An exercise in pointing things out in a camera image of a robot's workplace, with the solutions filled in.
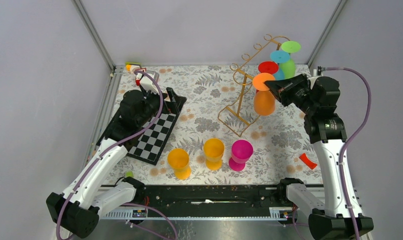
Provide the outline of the orange plastic wine glass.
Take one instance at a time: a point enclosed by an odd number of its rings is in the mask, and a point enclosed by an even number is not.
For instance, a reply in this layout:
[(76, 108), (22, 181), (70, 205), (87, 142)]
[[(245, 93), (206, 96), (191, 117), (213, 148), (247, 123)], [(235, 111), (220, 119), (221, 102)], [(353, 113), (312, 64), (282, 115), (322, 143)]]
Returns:
[(274, 80), (275, 77), (267, 72), (259, 73), (252, 80), (252, 85), (257, 90), (253, 99), (253, 107), (255, 112), (261, 116), (269, 116), (276, 109), (276, 99), (265, 84), (266, 81)]

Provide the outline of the magenta plastic wine glass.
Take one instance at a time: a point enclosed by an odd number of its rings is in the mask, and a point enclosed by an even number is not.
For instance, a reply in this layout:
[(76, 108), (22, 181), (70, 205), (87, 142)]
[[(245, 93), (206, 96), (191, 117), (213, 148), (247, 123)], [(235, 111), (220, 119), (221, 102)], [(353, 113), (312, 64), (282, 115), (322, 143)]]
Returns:
[(228, 161), (230, 168), (233, 171), (242, 171), (253, 152), (254, 148), (249, 141), (245, 139), (235, 141), (231, 146), (231, 157)]

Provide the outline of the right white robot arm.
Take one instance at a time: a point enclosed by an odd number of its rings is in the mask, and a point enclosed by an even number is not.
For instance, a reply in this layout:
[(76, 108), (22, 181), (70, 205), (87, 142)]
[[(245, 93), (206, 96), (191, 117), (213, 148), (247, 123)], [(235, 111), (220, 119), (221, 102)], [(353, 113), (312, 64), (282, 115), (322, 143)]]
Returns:
[(358, 240), (372, 231), (373, 219), (364, 215), (352, 184), (347, 156), (351, 139), (336, 113), (339, 82), (300, 74), (268, 80), (265, 85), (283, 106), (295, 105), (304, 113), (304, 129), (317, 155), (324, 187), (321, 202), (300, 179), (284, 178), (277, 187), (278, 203), (302, 211), (316, 240)]

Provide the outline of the green plastic wine glass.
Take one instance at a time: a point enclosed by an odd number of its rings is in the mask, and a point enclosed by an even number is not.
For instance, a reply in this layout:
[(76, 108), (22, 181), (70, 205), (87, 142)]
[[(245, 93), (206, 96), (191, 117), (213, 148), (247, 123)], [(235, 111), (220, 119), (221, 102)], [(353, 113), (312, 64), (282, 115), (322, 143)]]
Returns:
[(281, 49), (288, 53), (289, 60), (286, 60), (284, 63), (281, 63), (280, 69), (284, 73), (284, 78), (289, 79), (295, 75), (296, 72), (296, 64), (291, 57), (291, 54), (297, 53), (301, 49), (301, 45), (297, 41), (286, 41), (281, 45)]

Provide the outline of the gold wire glass rack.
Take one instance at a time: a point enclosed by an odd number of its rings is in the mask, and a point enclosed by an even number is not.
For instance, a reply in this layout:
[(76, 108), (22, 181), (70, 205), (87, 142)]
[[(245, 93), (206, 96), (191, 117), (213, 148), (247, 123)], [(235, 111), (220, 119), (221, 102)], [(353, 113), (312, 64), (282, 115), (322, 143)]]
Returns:
[(232, 71), (233, 82), (240, 86), (241, 89), (233, 103), (227, 104), (218, 112), (217, 119), (238, 137), (241, 137), (260, 117), (259, 114), (247, 110), (246, 101), (249, 99), (248, 94), (252, 92), (254, 76), (246, 72), (246, 66), (248, 66), (259, 53), (268, 48), (268, 45), (274, 44), (275, 49), (280, 50), (282, 44), (290, 40), (291, 39), (287, 36), (272, 36), (268, 33), (263, 37), (263, 42), (258, 42), (253, 45), (254, 52), (252, 54), (244, 53), (241, 55), (242, 63), (232, 63), (229, 66)]

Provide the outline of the blue plastic wine glass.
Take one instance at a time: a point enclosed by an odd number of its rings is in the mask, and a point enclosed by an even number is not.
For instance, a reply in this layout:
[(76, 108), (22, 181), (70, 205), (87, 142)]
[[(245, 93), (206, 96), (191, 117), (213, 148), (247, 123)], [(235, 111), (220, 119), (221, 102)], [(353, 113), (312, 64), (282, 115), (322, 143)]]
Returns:
[(283, 50), (275, 50), (270, 54), (270, 59), (278, 65), (278, 70), (273, 74), (276, 80), (284, 80), (285, 74), (282, 70), (281, 64), (290, 60), (290, 54)]

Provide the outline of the red plastic wine glass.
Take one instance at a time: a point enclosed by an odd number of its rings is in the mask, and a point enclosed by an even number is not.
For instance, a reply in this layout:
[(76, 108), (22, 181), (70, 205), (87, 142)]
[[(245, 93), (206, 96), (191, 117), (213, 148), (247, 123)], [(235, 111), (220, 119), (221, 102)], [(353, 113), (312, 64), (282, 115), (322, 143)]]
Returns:
[(255, 81), (254, 88), (256, 89), (256, 93), (259, 91), (265, 91), (266, 87), (261, 86), (261, 80), (266, 81), (275, 81), (276, 78), (274, 74), (279, 70), (279, 66), (277, 63), (273, 61), (264, 61), (258, 66), (259, 73), (253, 78)]

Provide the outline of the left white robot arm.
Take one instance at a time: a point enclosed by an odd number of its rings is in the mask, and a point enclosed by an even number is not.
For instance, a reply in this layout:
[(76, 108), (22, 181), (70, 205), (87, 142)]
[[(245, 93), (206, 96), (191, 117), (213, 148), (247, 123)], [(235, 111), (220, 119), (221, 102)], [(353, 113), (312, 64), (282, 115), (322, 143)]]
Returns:
[(57, 239), (62, 237), (61, 229), (86, 238), (107, 213), (146, 200), (144, 184), (133, 177), (102, 194), (98, 189), (132, 148), (136, 148), (138, 160), (157, 162), (186, 101), (170, 87), (165, 93), (139, 88), (124, 94), (88, 165), (62, 193), (53, 192), (46, 199)]

